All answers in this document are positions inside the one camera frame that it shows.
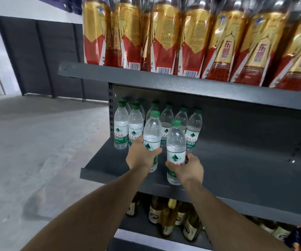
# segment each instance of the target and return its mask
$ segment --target hand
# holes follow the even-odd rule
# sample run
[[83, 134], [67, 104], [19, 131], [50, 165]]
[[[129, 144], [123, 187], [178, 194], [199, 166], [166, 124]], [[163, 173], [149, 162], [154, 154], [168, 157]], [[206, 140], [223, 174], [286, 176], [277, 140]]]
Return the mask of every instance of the hand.
[[173, 170], [180, 181], [184, 186], [189, 181], [198, 181], [199, 183], [203, 182], [204, 169], [200, 164], [198, 157], [194, 156], [192, 153], [186, 153], [189, 161], [186, 165], [178, 166], [173, 162], [167, 161], [166, 166]]
[[148, 150], [144, 145], [144, 136], [139, 136], [133, 141], [131, 148], [129, 148], [126, 162], [130, 169], [135, 167], [143, 167], [150, 171], [155, 156], [159, 155], [162, 148], [157, 148], [153, 151]]

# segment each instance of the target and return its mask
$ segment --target barcode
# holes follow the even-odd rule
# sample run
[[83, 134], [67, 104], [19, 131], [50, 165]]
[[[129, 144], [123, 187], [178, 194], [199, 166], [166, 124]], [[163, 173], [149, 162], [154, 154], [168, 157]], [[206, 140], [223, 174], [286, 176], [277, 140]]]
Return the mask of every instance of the barcode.
[[158, 67], [157, 72], [161, 74], [170, 74], [170, 68]]
[[140, 70], [140, 63], [129, 63], [128, 68], [130, 70]]
[[184, 76], [184, 77], [190, 77], [190, 78], [197, 78], [197, 74], [198, 74], [197, 71], [189, 71], [189, 70], [185, 70], [185, 71], [183, 72], [183, 76]]

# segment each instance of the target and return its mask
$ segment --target concrete floor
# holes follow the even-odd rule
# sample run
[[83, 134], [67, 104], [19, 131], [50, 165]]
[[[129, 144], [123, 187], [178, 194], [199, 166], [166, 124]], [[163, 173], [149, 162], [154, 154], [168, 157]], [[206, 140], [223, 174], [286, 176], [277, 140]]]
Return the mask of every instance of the concrete floor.
[[0, 97], [0, 251], [101, 185], [79, 173], [109, 138], [108, 116], [107, 103]]

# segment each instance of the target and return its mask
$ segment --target plastic water bottle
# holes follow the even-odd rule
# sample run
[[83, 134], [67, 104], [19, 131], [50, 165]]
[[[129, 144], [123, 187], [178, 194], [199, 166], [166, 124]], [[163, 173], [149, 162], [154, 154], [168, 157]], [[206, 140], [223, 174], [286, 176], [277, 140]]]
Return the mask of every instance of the plastic water bottle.
[[145, 110], [144, 110], [144, 108], [142, 107], [141, 100], [140, 100], [140, 99], [137, 99], [135, 102], [136, 102], [136, 103], [139, 103], [139, 105], [140, 105], [140, 112], [141, 112], [142, 117], [144, 118], [144, 121], [145, 121]]
[[187, 141], [187, 151], [192, 152], [192, 149], [196, 146], [196, 142], [199, 136], [199, 132], [202, 128], [202, 110], [195, 108], [195, 112], [190, 116], [188, 120], [187, 129], [185, 131], [185, 139]]
[[159, 110], [159, 101], [157, 100], [152, 101], [152, 106], [146, 114], [146, 121], [148, 121], [149, 118], [151, 117], [151, 110]]
[[[156, 148], [159, 148], [161, 143], [161, 122], [159, 117], [159, 111], [151, 110], [150, 119], [146, 122], [144, 128], [144, 146], [151, 151]], [[149, 172], [154, 172], [156, 168], [157, 156], [154, 158], [153, 166]]]
[[118, 109], [114, 114], [114, 146], [117, 149], [124, 149], [128, 142], [128, 113], [126, 103], [118, 101]]
[[[167, 160], [179, 166], [185, 165], [185, 135], [181, 128], [181, 121], [173, 120], [167, 137]], [[181, 185], [174, 171], [167, 169], [167, 180], [172, 185]]]
[[178, 114], [175, 116], [175, 120], [181, 121], [180, 129], [183, 131], [183, 134], [185, 133], [185, 129], [188, 124], [188, 115], [187, 115], [188, 109], [186, 106], [182, 106]]
[[128, 147], [142, 135], [144, 131], [144, 118], [140, 112], [139, 103], [132, 104], [132, 111], [128, 116]]
[[121, 98], [121, 100], [126, 103], [126, 110], [127, 110], [128, 115], [129, 115], [132, 110], [131, 110], [131, 106], [128, 103], [128, 98], [127, 97], [123, 97], [123, 98]]
[[161, 121], [161, 148], [166, 147], [167, 136], [171, 128], [171, 122], [173, 121], [173, 106], [171, 104], [166, 105], [166, 109], [163, 110], [160, 121]]

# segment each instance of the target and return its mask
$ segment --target wall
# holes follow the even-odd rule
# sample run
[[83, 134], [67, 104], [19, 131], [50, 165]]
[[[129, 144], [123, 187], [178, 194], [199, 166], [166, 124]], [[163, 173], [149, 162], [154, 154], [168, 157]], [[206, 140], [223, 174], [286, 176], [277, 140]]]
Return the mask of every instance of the wall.
[[[37, 20], [82, 23], [82, 17], [55, 8], [39, 0], [0, 0], [0, 16], [31, 18]], [[0, 35], [0, 80], [6, 94], [19, 92], [2, 37]]]

